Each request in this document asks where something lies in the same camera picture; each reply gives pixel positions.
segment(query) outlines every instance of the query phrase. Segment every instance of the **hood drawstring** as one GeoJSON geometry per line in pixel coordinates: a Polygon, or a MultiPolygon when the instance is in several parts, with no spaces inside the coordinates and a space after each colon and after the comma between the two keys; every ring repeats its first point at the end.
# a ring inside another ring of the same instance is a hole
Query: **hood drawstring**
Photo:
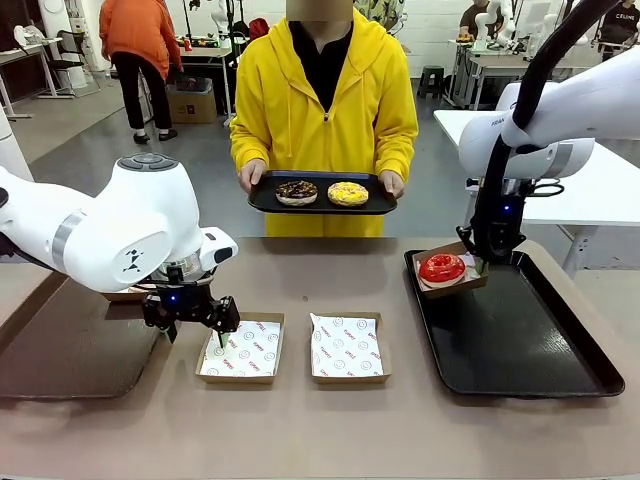
{"type": "Polygon", "coordinates": [[[289,137],[289,151],[287,152],[287,158],[293,157],[293,151],[291,148],[291,83],[287,82],[287,136],[289,137]]]}

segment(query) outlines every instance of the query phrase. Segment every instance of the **chair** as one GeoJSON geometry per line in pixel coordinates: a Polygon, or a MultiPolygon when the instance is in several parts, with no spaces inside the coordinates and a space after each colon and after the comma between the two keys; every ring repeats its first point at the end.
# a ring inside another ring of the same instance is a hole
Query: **chair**
{"type": "Polygon", "coordinates": [[[91,95],[92,93],[97,93],[101,91],[102,89],[100,87],[100,83],[98,82],[98,79],[96,78],[95,73],[92,72],[90,68],[89,68],[89,72],[91,73],[91,76],[93,77],[93,81],[97,86],[96,90],[87,92],[84,94],[78,94],[71,86],[71,75],[69,74],[69,69],[73,67],[83,67],[84,69],[84,66],[89,64],[87,60],[87,56],[85,55],[84,50],[82,49],[82,43],[84,41],[84,33],[74,33],[74,32],[67,32],[65,30],[60,30],[57,36],[59,38],[62,38],[62,41],[57,44],[58,52],[60,53],[61,56],[65,53],[69,53],[72,55],[78,55],[84,61],[64,60],[63,58],[60,58],[58,60],[50,59],[49,68],[51,68],[51,70],[54,70],[56,72],[64,73],[67,76],[67,79],[69,81],[69,91],[75,97],[84,97],[86,95],[91,95]]]}
{"type": "Polygon", "coordinates": [[[441,97],[444,88],[444,68],[439,65],[427,65],[422,69],[418,96],[425,98],[427,93],[434,97],[441,97]]]}

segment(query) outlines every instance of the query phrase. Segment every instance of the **hand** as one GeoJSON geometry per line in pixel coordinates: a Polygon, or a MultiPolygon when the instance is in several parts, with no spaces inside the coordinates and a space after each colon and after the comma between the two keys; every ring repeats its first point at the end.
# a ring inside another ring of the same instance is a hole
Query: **hand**
{"type": "Polygon", "coordinates": [[[404,182],[402,181],[402,177],[396,172],[383,170],[380,172],[378,178],[384,186],[384,189],[394,197],[401,198],[404,195],[404,182]]]}
{"type": "Polygon", "coordinates": [[[238,180],[240,181],[240,186],[242,189],[249,194],[251,192],[251,187],[257,185],[262,175],[267,171],[267,164],[264,160],[260,158],[254,158],[250,160],[242,169],[240,170],[240,174],[238,175],[238,180]]]}

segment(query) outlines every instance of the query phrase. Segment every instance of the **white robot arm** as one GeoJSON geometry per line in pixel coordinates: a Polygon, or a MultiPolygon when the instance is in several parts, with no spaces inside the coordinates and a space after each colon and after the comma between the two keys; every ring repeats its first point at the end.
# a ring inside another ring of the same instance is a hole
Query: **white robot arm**
{"type": "MultiPolygon", "coordinates": [[[[466,125],[460,159],[480,183],[470,225],[457,232],[483,260],[505,261],[524,241],[524,205],[527,197],[541,195],[538,179],[577,172],[589,159],[595,136],[637,138],[640,99],[629,92],[640,86],[640,49],[561,84],[546,83],[560,59],[616,3],[582,0],[540,48],[522,85],[505,93],[503,111],[466,125]]],[[[542,195],[561,193],[562,186],[556,186],[555,193],[542,195]]]]}
{"type": "Polygon", "coordinates": [[[238,246],[218,228],[200,228],[199,217],[186,170],[162,155],[120,159],[95,198],[0,167],[0,255],[18,254],[98,292],[143,284],[148,325],[199,321],[235,331],[233,299],[216,302],[209,283],[238,246]]]}
{"type": "Polygon", "coordinates": [[[634,48],[562,83],[547,83],[530,123],[520,130],[513,122],[519,84],[510,85],[498,104],[498,110],[502,111],[474,118],[465,127],[460,140],[460,161],[471,176],[482,176],[501,136],[516,151],[521,147],[540,148],[512,156],[506,178],[573,175],[589,159],[595,143],[593,137],[638,138],[640,97],[629,95],[638,88],[640,48],[634,48]],[[562,144],[571,148],[563,149],[562,144]]]}
{"type": "Polygon", "coordinates": [[[478,26],[478,37],[476,38],[476,49],[485,49],[489,37],[489,28],[498,21],[498,9],[504,17],[504,27],[498,33],[496,42],[501,46],[508,48],[513,43],[511,37],[516,30],[516,23],[513,16],[513,6],[511,0],[492,0],[487,7],[487,13],[476,15],[476,25],[478,26]]]}

